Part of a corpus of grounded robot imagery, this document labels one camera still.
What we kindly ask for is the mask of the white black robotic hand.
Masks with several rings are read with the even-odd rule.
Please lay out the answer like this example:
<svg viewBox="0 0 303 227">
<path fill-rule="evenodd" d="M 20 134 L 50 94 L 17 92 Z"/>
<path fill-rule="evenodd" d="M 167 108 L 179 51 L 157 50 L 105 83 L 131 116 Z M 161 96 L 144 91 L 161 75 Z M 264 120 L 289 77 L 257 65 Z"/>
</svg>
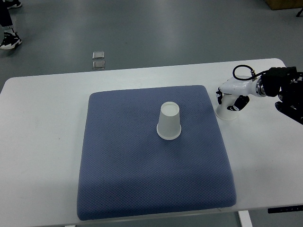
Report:
<svg viewBox="0 0 303 227">
<path fill-rule="evenodd" d="M 224 94 L 238 96 L 235 103 L 232 106 L 228 106 L 228 110 L 240 111 L 250 101 L 249 95 L 256 97 L 265 97 L 265 90 L 260 78 L 248 79 L 248 78 L 230 78 L 218 87 L 216 91 L 217 101 L 220 105 L 222 103 L 222 97 Z"/>
</svg>

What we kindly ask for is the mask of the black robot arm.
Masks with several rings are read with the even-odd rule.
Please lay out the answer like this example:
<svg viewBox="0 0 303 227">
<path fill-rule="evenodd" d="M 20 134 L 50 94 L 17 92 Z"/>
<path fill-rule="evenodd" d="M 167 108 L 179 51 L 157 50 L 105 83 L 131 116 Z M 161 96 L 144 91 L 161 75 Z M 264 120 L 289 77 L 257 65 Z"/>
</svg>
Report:
<svg viewBox="0 0 303 227">
<path fill-rule="evenodd" d="M 239 78 L 235 72 L 245 67 L 250 70 L 251 76 Z M 278 97 L 276 109 L 298 123 L 303 123 L 303 73 L 296 67 L 272 67 L 266 71 L 255 73 L 248 65 L 238 65 L 232 71 L 233 77 L 242 82 L 248 82 L 252 88 L 249 94 L 261 97 Z"/>
</svg>

